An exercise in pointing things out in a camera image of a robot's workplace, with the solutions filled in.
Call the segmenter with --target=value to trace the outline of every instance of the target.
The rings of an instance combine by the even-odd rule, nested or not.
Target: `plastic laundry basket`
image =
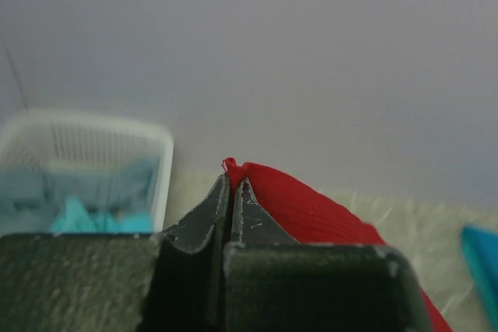
[[[146,156],[160,158],[151,207],[154,231],[163,229],[170,186],[173,136],[164,127],[93,114],[30,110],[0,133],[0,170],[113,171]]]

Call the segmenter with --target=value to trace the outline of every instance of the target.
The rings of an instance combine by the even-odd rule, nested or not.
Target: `teal cloth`
[[[135,212],[116,219],[109,211],[90,214],[77,197],[70,197],[64,213],[60,214],[51,232],[61,233],[147,233],[153,231],[153,222],[145,212]]]
[[[461,250],[486,315],[498,331],[498,235],[467,225],[461,231]]]
[[[49,232],[67,214],[67,202],[77,197],[97,228],[112,230],[146,227],[153,204],[159,157],[145,157],[115,173],[44,173],[28,169],[0,172],[0,235]],[[84,221],[77,225],[86,227]]]

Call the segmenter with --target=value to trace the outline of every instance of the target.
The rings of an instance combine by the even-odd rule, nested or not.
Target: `red cloth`
[[[385,244],[372,225],[288,174],[256,163],[238,166],[232,158],[223,168],[232,192],[247,177],[259,204],[301,243]],[[451,332],[425,292],[423,297],[434,332]]]

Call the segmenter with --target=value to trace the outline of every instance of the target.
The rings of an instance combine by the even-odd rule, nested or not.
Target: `fold of red cloth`
[[[223,168],[232,192],[248,178],[259,204],[300,243],[385,244],[372,225],[288,174],[256,163],[238,166],[233,158]],[[423,297],[434,332],[451,332],[425,292]]]

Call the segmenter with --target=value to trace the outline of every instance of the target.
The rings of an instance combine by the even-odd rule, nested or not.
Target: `red fabric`
[[[256,163],[238,166],[232,158],[223,167],[232,192],[247,177],[259,204],[301,243],[385,244],[372,225],[288,174]],[[425,292],[423,296],[434,332],[451,332]]]

